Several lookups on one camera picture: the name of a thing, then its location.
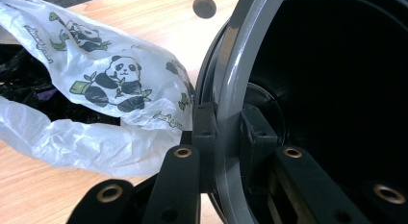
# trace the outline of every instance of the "wooden surface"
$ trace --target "wooden surface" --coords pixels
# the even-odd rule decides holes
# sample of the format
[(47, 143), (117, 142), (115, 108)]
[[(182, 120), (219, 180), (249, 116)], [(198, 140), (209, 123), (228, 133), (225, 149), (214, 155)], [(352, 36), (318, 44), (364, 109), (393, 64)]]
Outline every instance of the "wooden surface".
[[(195, 15), (193, 1), (94, 0), (70, 9), (166, 48), (187, 68), (195, 85), (211, 42), (238, 0), (214, 0), (217, 13), (210, 19)], [(52, 167), (20, 155), (0, 140), (0, 223), (65, 223), (85, 193), (110, 178)], [(145, 178), (124, 179), (136, 185)], [(220, 223), (206, 196), (201, 222)]]

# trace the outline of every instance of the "dark circle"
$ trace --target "dark circle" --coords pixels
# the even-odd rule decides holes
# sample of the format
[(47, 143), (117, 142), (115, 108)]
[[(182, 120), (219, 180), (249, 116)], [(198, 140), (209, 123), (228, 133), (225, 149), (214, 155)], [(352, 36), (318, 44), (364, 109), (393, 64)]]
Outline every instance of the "dark circle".
[(214, 0), (194, 0), (192, 9), (199, 17), (209, 19), (216, 14), (217, 5)]
[(388, 197), (390, 199), (398, 199), (398, 196), (396, 195), (396, 193), (390, 191), (390, 190), (380, 190), (380, 193), (382, 193), (385, 197)]
[(188, 151), (188, 150), (185, 150), (185, 149), (182, 149), (182, 150), (179, 150), (179, 151), (178, 151), (178, 154), (179, 154), (179, 155), (182, 155), (182, 156), (188, 155), (188, 153), (189, 153), (189, 151)]
[(111, 187), (103, 191), (102, 196), (112, 197), (112, 196), (115, 196), (117, 193), (118, 193), (118, 190), (116, 188)]

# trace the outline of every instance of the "black plastic container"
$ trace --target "black plastic container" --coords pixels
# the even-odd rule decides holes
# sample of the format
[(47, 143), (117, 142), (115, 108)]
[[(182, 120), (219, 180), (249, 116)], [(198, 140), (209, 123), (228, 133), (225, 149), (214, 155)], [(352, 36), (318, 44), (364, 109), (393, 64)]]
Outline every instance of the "black plastic container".
[[(197, 104), (214, 101), (227, 108), (221, 99), (228, 96), (217, 95), (235, 98), (246, 87), (245, 103), (260, 108), (281, 144), (306, 149), (370, 221), (398, 222), (397, 212), (393, 219), (370, 210), (362, 194), (375, 185), (389, 188), (384, 193), (390, 197), (408, 194), (408, 0), (284, 0), (274, 16), (273, 0), (265, 2), (257, 5), (259, 16), (251, 17), (256, 13), (248, 7), (246, 18), (256, 20), (251, 29), (236, 25), (238, 13), (245, 12), (239, 3), (203, 63)], [(273, 16), (266, 29), (265, 11)], [(261, 36), (262, 43), (244, 43), (240, 33)], [(234, 50), (241, 56), (234, 58)], [(245, 79), (240, 71), (250, 72), (248, 85), (235, 80)], [(238, 99), (231, 106), (241, 104)], [(219, 133), (235, 138), (237, 130), (224, 124), (234, 124), (235, 111), (224, 111), (217, 111), (223, 117)], [(216, 152), (219, 162), (228, 162), (216, 164), (223, 168), (217, 172), (220, 201), (227, 218), (244, 220), (245, 209), (231, 202), (241, 201), (232, 198), (240, 196), (231, 189), (238, 180), (230, 171), (233, 144), (222, 140), (216, 146), (227, 148)]]

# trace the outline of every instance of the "bin liner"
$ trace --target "bin liner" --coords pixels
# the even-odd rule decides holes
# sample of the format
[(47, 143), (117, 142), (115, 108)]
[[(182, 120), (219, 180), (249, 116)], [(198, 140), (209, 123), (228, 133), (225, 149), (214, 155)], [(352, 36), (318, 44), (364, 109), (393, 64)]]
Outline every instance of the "bin liner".
[(0, 0), (0, 26), (45, 65), (55, 91), (120, 119), (52, 121), (0, 95), (0, 138), (18, 152), (61, 167), (151, 175), (191, 129), (193, 89), (165, 49), (41, 0)]

